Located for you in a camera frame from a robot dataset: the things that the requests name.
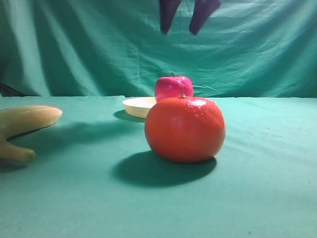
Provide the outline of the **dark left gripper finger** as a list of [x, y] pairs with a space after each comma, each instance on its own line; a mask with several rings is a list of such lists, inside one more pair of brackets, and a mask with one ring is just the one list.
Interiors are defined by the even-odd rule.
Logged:
[[196, 0], [189, 31], [197, 35], [208, 18], [221, 6], [220, 0]]

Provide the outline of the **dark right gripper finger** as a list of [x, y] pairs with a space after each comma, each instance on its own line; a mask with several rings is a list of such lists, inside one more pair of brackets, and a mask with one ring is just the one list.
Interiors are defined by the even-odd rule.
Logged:
[[159, 0], [160, 30], [167, 34], [182, 0]]

